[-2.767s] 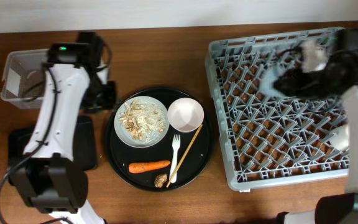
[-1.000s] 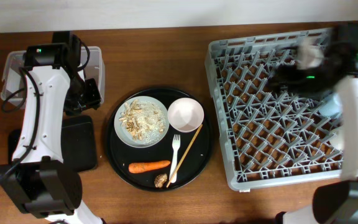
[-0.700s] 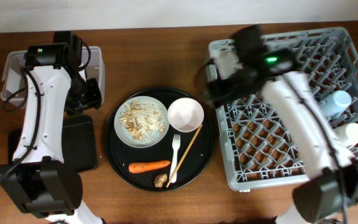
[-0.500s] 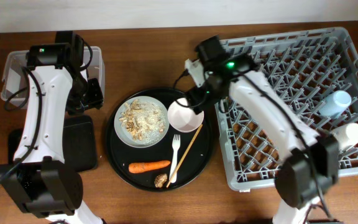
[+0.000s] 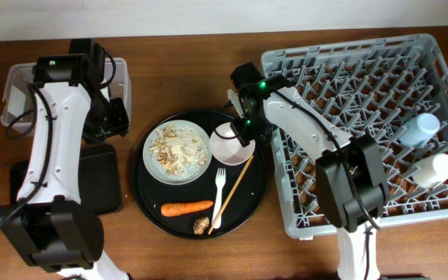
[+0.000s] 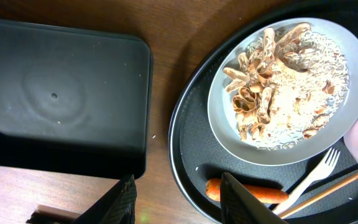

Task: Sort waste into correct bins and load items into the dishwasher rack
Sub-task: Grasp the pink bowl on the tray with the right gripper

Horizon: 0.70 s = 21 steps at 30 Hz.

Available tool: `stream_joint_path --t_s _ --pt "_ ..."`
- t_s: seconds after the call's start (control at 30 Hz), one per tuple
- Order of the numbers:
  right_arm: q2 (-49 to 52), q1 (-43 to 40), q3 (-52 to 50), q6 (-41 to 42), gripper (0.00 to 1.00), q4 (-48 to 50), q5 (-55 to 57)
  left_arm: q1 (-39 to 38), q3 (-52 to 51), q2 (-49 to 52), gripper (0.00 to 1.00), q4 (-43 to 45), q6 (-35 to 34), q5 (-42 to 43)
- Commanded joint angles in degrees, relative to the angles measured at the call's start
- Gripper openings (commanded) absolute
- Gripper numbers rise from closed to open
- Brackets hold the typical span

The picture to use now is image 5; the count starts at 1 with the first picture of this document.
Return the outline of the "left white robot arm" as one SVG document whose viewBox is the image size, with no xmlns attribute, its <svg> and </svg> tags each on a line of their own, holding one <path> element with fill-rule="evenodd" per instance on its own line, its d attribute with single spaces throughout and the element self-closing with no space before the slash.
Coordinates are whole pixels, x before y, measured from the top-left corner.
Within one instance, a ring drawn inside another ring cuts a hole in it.
<svg viewBox="0 0 448 280">
<path fill-rule="evenodd" d="M 42 57 L 27 88 L 34 137 L 15 205 L 0 208 L 0 233 L 30 267 L 66 278 L 129 279 L 104 250 L 100 218 L 81 204 L 79 154 L 83 128 L 110 113 L 104 78 L 110 54 Z"/>
</svg>

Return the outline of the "blue plastic cup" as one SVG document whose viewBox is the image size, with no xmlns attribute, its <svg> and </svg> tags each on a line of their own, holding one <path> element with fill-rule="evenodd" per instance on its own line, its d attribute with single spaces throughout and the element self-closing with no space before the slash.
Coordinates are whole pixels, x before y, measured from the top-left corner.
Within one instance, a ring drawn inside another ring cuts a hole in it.
<svg viewBox="0 0 448 280">
<path fill-rule="evenodd" d="M 419 147 L 428 142 L 439 130 L 439 119 L 430 113 L 419 114 L 404 124 L 405 131 L 399 137 L 403 145 Z"/>
</svg>

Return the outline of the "cream paper cup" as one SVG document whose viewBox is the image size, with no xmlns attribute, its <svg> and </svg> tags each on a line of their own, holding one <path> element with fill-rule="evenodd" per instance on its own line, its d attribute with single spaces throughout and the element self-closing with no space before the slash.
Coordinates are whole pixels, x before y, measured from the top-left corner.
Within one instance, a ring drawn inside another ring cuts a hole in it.
<svg viewBox="0 0 448 280">
<path fill-rule="evenodd" d="M 426 157 L 414 164 L 418 170 L 412 175 L 415 183 L 431 188 L 448 179 L 448 154 L 440 153 Z"/>
</svg>

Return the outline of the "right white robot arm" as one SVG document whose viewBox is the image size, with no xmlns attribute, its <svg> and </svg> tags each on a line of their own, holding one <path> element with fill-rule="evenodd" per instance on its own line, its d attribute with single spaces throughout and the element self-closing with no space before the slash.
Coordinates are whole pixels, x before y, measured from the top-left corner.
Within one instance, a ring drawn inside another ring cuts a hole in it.
<svg viewBox="0 0 448 280">
<path fill-rule="evenodd" d="M 380 147 L 369 135 L 356 137 L 310 107 L 283 75 L 234 72 L 230 99 L 239 113 L 231 128 L 241 145 L 286 132 L 314 161 L 317 203 L 335 226 L 340 279 L 378 279 L 376 232 L 389 199 Z"/>
</svg>

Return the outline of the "pink saucer bowl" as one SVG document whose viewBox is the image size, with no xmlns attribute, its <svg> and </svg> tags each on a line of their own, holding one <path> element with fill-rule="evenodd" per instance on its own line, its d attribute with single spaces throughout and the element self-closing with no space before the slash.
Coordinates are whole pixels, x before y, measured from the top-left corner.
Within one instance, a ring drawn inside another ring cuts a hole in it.
<svg viewBox="0 0 448 280">
<path fill-rule="evenodd" d="M 247 146 L 242 146 L 237 138 L 223 139 L 215 132 L 209 139 L 209 146 L 212 155 L 221 163 L 227 166 L 238 166 L 245 163 L 255 150 L 255 141 L 250 141 Z"/>
</svg>

